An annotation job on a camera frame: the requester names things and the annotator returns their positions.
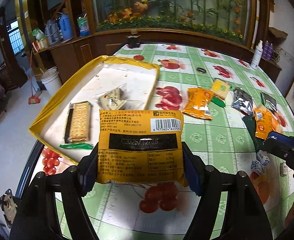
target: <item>aquarium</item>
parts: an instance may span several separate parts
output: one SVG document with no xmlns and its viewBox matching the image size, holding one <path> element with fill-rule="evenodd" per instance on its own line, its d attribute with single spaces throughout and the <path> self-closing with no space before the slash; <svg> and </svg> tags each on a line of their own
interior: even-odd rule
<svg viewBox="0 0 294 240">
<path fill-rule="evenodd" d="M 166 28 L 245 43 L 250 0 L 93 0 L 97 31 Z"/>
</svg>

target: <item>cracker package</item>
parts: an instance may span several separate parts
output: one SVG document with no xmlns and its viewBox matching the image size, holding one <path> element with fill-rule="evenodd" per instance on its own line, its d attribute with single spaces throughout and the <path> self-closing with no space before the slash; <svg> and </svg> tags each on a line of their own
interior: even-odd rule
<svg viewBox="0 0 294 240">
<path fill-rule="evenodd" d="M 88 101 L 69 105 L 65 143 L 89 141 L 91 104 Z"/>
<path fill-rule="evenodd" d="M 255 137 L 266 140 L 268 134 L 273 131 L 272 129 L 272 115 L 271 112 L 266 109 L 254 109 L 256 120 L 256 132 Z"/>
<path fill-rule="evenodd" d="M 181 111 L 99 112 L 98 183 L 177 181 L 186 186 Z"/>
<path fill-rule="evenodd" d="M 184 114 L 201 119 L 213 119 L 208 103 L 214 96 L 212 91 L 204 88 L 188 88 L 188 103 L 183 110 Z"/>
</svg>

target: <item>floral tablecloth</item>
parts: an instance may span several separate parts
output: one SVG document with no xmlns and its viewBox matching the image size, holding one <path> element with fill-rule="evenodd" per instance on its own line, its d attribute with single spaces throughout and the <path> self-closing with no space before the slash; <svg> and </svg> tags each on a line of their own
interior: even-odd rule
<svg viewBox="0 0 294 240">
<path fill-rule="evenodd" d="M 115 55 L 161 66 L 150 110 L 182 110 L 187 103 L 188 88 L 199 86 L 209 89 L 213 80 L 220 78 L 228 81 L 233 88 L 243 88 L 253 97 L 256 105 L 262 103 L 262 91 L 273 96 L 277 101 L 278 119 L 284 134 L 294 135 L 294 116 L 286 100 L 260 68 L 253 70 L 242 60 L 214 51 L 169 44 L 142 44 L 137 49 L 124 46 Z M 205 164 L 233 174 L 243 170 L 250 176 L 276 237 L 283 230 L 283 221 L 294 201 L 294 171 L 289 169 L 287 176 L 280 177 L 281 160 L 270 155 L 271 161 L 263 176 L 258 177 L 251 172 L 251 163 L 256 159 L 255 148 L 242 121 L 242 114 L 231 108 L 232 101 L 233 92 L 229 92 L 225 108 L 210 103 L 213 120 L 184 115 L 182 141 Z M 140 205 L 148 187 L 96 183 L 83 202 L 101 240 L 180 240 L 191 223 L 200 198 L 189 188 L 176 186 L 178 194 L 174 208 L 162 207 L 153 213 L 148 213 L 148 207 Z M 61 195 L 57 193 L 56 198 L 62 233 L 71 238 Z M 212 238 L 220 234 L 226 200 L 227 193 L 223 192 Z"/>
</svg>

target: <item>plastic wrapper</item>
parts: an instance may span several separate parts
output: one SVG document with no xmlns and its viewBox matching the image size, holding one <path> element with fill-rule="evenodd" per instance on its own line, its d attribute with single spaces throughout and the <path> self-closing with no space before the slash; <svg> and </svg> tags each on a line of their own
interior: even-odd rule
<svg viewBox="0 0 294 240">
<path fill-rule="evenodd" d="M 208 108 L 213 96 L 213 92 L 204 88 L 188 88 L 189 100 L 183 113 L 196 118 L 213 119 Z"/>
<path fill-rule="evenodd" d="M 264 106 L 266 106 L 271 111 L 278 112 L 276 99 L 274 99 L 270 95 L 265 94 L 264 92 L 262 92 L 261 95 Z"/>
<path fill-rule="evenodd" d="M 96 182 L 186 186 L 181 111 L 100 110 Z"/>
<path fill-rule="evenodd" d="M 254 110 L 254 112 L 256 120 L 255 137 L 266 140 L 268 134 L 273 131 L 271 112 L 268 109 L 264 111 L 257 108 Z"/>
<path fill-rule="evenodd" d="M 93 146 L 89 143 L 60 144 L 59 147 L 63 149 L 85 149 L 85 150 L 93 149 Z"/>
<path fill-rule="evenodd" d="M 88 101 L 69 105 L 65 143 L 89 141 L 91 104 Z"/>
<path fill-rule="evenodd" d="M 214 95 L 218 96 L 222 100 L 225 100 L 226 96 L 228 95 L 229 89 L 230 85 L 227 82 L 224 82 L 219 78 L 216 78 L 216 80 L 210 88 L 210 91 L 212 91 Z"/>
<path fill-rule="evenodd" d="M 39 28 L 35 28 L 32 31 L 32 35 L 36 38 L 37 41 L 41 41 L 42 39 L 46 38 L 45 34 Z"/>
<path fill-rule="evenodd" d="M 95 95 L 93 98 L 102 110 L 138 110 L 142 105 L 139 100 L 128 99 L 126 84 Z"/>
<path fill-rule="evenodd" d="M 245 114 L 255 117 L 253 110 L 253 98 L 241 88 L 235 88 L 235 98 L 231 107 L 238 109 Z"/>
</svg>

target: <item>yellow snack bag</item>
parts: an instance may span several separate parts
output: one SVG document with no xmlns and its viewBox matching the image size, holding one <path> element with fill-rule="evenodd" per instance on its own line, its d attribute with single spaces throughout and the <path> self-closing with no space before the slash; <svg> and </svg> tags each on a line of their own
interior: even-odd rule
<svg viewBox="0 0 294 240">
<path fill-rule="evenodd" d="M 196 118 L 213 119 L 208 108 L 208 103 L 213 96 L 212 91 L 204 88 L 188 88 L 189 101 L 183 113 Z"/>
<path fill-rule="evenodd" d="M 98 183 L 177 181 L 186 186 L 181 111 L 99 113 Z"/>
<path fill-rule="evenodd" d="M 272 115 L 269 110 L 254 109 L 256 120 L 255 137 L 266 140 L 272 129 Z"/>
</svg>

